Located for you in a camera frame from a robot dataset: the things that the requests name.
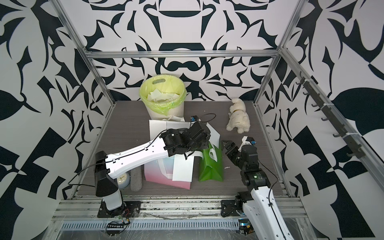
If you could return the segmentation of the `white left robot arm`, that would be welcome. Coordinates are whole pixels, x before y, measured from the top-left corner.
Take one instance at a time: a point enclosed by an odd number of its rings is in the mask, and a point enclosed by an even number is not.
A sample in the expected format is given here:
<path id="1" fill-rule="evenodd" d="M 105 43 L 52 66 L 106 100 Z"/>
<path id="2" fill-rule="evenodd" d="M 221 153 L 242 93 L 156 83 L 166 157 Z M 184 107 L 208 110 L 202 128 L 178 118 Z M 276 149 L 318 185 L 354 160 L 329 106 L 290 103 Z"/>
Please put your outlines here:
<path id="1" fill-rule="evenodd" d="M 187 159 L 195 151 L 207 149 L 210 137 L 211 131 L 205 123 L 194 122 L 189 128 L 163 130 L 152 141 L 120 153 L 96 153 L 96 196 L 102 198 L 98 217 L 120 216 L 129 209 L 119 189 L 118 177 L 157 159 L 174 155 Z"/>

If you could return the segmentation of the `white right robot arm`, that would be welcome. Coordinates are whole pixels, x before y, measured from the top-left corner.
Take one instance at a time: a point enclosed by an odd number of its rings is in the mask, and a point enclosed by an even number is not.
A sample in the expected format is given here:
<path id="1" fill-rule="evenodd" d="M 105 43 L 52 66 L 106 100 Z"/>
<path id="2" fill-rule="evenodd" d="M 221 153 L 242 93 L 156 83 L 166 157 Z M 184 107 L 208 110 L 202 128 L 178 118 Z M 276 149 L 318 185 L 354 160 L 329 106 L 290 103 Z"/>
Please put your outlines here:
<path id="1" fill-rule="evenodd" d="M 237 212 L 243 213 L 259 240 L 292 240 L 277 206 L 272 185 L 266 173 L 260 168 L 257 147 L 251 138 L 240 148 L 232 141 L 223 141 L 226 156 L 241 170 L 246 192 L 239 192 L 235 198 Z"/>

